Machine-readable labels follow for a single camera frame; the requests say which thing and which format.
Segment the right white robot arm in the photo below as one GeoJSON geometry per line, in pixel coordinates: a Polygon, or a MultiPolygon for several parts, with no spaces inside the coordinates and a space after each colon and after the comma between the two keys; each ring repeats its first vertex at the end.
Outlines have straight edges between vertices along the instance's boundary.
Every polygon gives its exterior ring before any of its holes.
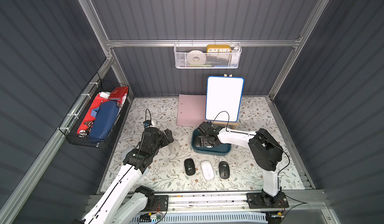
{"type": "Polygon", "coordinates": [[[198,131],[205,139],[202,143],[204,147],[231,144],[250,150],[256,164],[263,170],[263,189],[260,194],[251,197],[248,201],[250,206],[263,205],[281,209],[289,207],[287,196],[279,181],[279,174],[284,169],[281,162],[286,152],[267,130],[244,132],[228,127],[213,127],[210,122],[203,122],[198,131]]]}

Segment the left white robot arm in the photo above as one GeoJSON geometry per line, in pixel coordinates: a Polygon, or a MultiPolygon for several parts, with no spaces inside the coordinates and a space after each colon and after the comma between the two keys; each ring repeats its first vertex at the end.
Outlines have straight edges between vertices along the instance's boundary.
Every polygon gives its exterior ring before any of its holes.
{"type": "Polygon", "coordinates": [[[127,153],[118,175],[95,206],[73,224],[128,224],[143,210],[150,210],[155,203],[154,190],[140,186],[123,204],[133,185],[152,164],[159,150],[174,142],[172,131],[146,127],[136,149],[127,153]]]}

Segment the black mouse with logo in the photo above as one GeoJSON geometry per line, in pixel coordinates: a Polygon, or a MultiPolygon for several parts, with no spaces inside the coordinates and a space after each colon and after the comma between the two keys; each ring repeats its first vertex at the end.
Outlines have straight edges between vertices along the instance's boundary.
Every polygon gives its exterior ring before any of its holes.
{"type": "Polygon", "coordinates": [[[187,176],[193,176],[196,173],[195,162],[189,158],[184,161],[185,173],[187,176]]]}

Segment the light grey white mouse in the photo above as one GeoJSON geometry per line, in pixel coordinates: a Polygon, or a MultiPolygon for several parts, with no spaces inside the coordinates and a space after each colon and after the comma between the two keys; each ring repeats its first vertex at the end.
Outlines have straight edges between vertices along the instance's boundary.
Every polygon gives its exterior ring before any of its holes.
{"type": "Polygon", "coordinates": [[[172,143],[168,145],[170,153],[173,155],[178,155],[180,152],[180,143],[178,140],[174,140],[172,143]]]}

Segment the teal plastic storage box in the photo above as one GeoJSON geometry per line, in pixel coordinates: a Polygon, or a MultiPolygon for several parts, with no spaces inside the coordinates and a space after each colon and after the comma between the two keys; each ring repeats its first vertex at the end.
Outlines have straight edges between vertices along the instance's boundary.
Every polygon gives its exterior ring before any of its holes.
{"type": "Polygon", "coordinates": [[[225,156],[231,149],[231,144],[223,144],[213,146],[208,136],[203,136],[198,129],[195,129],[191,141],[192,149],[198,154],[225,156]]]}

